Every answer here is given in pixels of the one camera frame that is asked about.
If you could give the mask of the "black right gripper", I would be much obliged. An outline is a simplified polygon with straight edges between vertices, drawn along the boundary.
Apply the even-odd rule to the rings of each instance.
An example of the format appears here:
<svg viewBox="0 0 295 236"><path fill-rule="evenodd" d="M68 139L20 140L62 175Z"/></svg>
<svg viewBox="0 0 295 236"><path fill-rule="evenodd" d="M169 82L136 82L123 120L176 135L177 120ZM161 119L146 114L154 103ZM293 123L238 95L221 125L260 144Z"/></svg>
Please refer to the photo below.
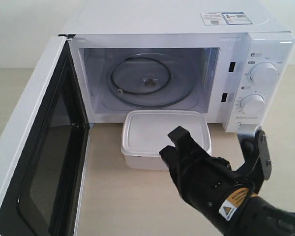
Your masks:
<svg viewBox="0 0 295 236"><path fill-rule="evenodd" d="M168 134L175 145L160 150L180 197L221 233L234 233L248 201L257 195L255 184L221 157L211 157L185 128Z"/></svg>

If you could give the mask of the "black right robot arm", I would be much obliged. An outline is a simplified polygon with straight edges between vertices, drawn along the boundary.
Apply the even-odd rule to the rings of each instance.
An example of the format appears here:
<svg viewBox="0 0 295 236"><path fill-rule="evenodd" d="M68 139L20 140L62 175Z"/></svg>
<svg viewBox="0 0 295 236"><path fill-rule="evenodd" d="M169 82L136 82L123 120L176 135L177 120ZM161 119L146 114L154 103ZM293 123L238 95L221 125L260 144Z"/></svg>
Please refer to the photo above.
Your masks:
<svg viewBox="0 0 295 236"><path fill-rule="evenodd" d="M259 125L237 132L244 163L236 170L208 154L179 126L173 142L160 151L180 197L225 236L295 236L295 212L281 210L259 196L272 171L266 134Z"/></svg>

